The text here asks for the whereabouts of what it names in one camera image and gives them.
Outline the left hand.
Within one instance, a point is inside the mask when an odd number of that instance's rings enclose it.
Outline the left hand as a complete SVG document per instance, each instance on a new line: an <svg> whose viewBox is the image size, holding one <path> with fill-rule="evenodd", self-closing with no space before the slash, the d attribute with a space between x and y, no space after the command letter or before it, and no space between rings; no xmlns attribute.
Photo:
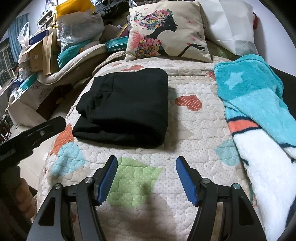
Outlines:
<svg viewBox="0 0 296 241"><path fill-rule="evenodd" d="M20 175L18 177L20 183L15 190L16 206L26 218L31 219L36 214L35 201L27 181Z"/></svg>

